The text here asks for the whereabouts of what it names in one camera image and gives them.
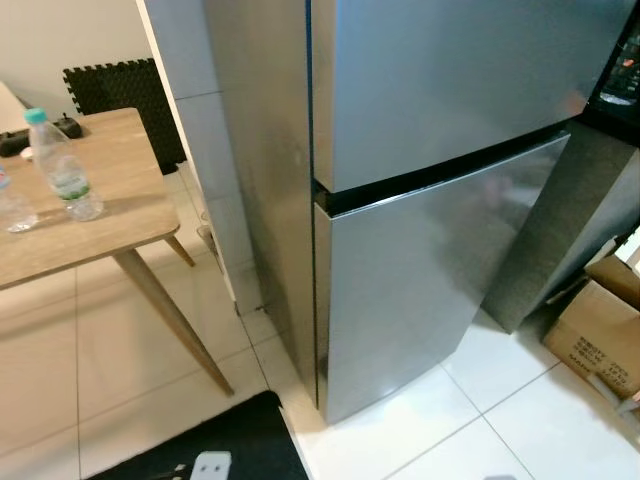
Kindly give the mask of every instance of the refrigerator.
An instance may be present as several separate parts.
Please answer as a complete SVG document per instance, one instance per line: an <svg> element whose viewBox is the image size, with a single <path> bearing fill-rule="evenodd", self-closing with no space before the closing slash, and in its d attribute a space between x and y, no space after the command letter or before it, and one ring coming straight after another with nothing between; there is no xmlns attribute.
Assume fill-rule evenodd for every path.
<svg viewBox="0 0 640 480"><path fill-rule="evenodd" d="M206 0L264 296L328 423L450 355L631 0Z"/></svg>

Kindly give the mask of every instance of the plastic water bottle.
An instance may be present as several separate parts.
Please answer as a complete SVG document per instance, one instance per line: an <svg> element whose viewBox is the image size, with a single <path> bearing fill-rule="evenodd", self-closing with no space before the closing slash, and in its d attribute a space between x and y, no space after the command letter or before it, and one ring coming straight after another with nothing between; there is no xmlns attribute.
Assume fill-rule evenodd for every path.
<svg viewBox="0 0 640 480"><path fill-rule="evenodd" d="M0 167L0 227L11 233L24 232L38 221L38 215L24 195L13 192L11 178Z"/></svg>
<svg viewBox="0 0 640 480"><path fill-rule="evenodd" d="M42 108L27 110L24 118L29 124L33 160L51 189L65 203L69 216L84 222L100 215L104 209L102 200L91 190L67 136L47 121Z"/></svg>

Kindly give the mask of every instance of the refrigerator door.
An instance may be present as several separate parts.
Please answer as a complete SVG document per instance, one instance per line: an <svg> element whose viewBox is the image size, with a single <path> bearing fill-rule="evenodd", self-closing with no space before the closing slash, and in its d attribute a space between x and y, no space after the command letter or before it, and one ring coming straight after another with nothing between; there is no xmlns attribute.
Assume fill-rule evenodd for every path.
<svg viewBox="0 0 640 480"><path fill-rule="evenodd" d="M316 204L318 388L328 422L455 350L567 138L337 217Z"/></svg>
<svg viewBox="0 0 640 480"><path fill-rule="evenodd" d="M634 0L311 0L315 178L338 192L582 112Z"/></svg>

